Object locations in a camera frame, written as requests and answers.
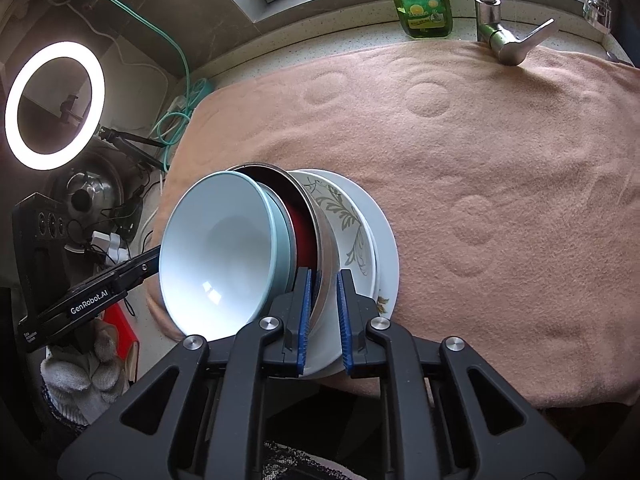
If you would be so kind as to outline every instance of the faucet spout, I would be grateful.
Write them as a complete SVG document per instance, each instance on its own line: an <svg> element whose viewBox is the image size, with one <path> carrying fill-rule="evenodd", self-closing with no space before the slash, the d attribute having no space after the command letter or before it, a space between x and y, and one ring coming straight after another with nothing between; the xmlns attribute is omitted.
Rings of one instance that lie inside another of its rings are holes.
<svg viewBox="0 0 640 480"><path fill-rule="evenodd" d="M558 24L551 19L519 40L500 24L500 0L475 0L475 3L478 41L488 43L504 65L519 65L535 46L559 30Z"/></svg>

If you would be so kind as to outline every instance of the triangular cutout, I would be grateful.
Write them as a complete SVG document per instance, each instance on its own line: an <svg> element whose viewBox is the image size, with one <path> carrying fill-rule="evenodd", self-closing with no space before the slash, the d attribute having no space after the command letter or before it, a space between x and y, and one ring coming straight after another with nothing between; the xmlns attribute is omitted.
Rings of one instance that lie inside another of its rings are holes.
<svg viewBox="0 0 640 480"><path fill-rule="evenodd" d="M522 414L502 396L480 370L471 368L468 375L489 433L499 435L524 423Z"/></svg>
<svg viewBox="0 0 640 480"><path fill-rule="evenodd" d="M177 377L178 368L169 368L129 406L120 421L134 430L153 435L158 430Z"/></svg>

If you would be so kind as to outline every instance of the ring light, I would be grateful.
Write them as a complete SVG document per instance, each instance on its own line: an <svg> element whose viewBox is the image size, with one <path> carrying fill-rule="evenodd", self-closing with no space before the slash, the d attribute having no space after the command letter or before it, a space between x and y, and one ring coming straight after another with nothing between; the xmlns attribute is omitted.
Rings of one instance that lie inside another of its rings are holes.
<svg viewBox="0 0 640 480"><path fill-rule="evenodd" d="M20 130L18 129L18 104L25 86L36 70L46 62L59 57L75 59L85 68L89 74L89 81L91 83L91 104L89 105L89 112L86 115L84 124L76 135L76 138L61 150L45 155L34 152L22 140ZM22 70L20 70L20 73L15 78L14 85L11 87L9 97L6 101L4 114L6 140L16 158L25 166L33 168L34 170L53 170L68 163L89 143L91 136L98 127L103 106L104 74L102 73L100 62L98 62L94 53L79 43L73 43L71 41L54 43L43 48L28 60L27 64L22 67Z"/></svg>

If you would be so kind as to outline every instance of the white knit glove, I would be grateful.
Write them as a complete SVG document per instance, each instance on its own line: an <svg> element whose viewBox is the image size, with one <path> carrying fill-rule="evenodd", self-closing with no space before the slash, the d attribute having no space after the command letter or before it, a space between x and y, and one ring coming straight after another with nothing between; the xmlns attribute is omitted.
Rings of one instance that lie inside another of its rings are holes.
<svg viewBox="0 0 640 480"><path fill-rule="evenodd" d="M129 389L124 363L116 355L118 331L99 319L94 351L81 354L73 347L47 348L40 373L53 407L67 420L87 426Z"/></svg>

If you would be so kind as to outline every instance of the white plate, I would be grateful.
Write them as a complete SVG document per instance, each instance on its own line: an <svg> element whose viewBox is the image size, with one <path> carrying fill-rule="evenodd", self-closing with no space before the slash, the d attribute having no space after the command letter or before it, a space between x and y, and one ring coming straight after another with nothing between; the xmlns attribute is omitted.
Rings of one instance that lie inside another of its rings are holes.
<svg viewBox="0 0 640 480"><path fill-rule="evenodd" d="M325 170L304 170L317 176L322 176L331 181L335 186L340 187L360 210L366 219L367 224L373 232L375 247L377 252L378 276L380 277L380 291L376 301L380 316L391 318L391 313L396 306L398 299L398 288L400 285L400 260L398 258L398 247L396 238L391 230L385 214L380 206L354 181L345 176ZM342 357L333 362L330 366L315 374L313 378L327 377L337 374L344 369Z"/></svg>
<svg viewBox="0 0 640 480"><path fill-rule="evenodd" d="M338 245L340 266L350 269L358 294L375 297L378 291L374 239L353 200L323 176L290 171L325 213ZM318 322L309 334L305 377L322 373L342 355L335 290L330 291Z"/></svg>

